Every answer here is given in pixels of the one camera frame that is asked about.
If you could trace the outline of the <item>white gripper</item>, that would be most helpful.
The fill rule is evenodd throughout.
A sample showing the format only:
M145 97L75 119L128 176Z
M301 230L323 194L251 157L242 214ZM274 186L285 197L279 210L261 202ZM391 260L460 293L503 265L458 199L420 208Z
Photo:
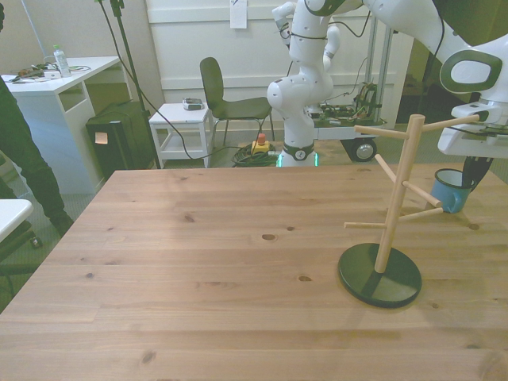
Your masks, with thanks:
M475 188L493 162L487 157L507 157L507 128L477 123L459 124L443 129L437 147L446 155L466 156L462 186Z

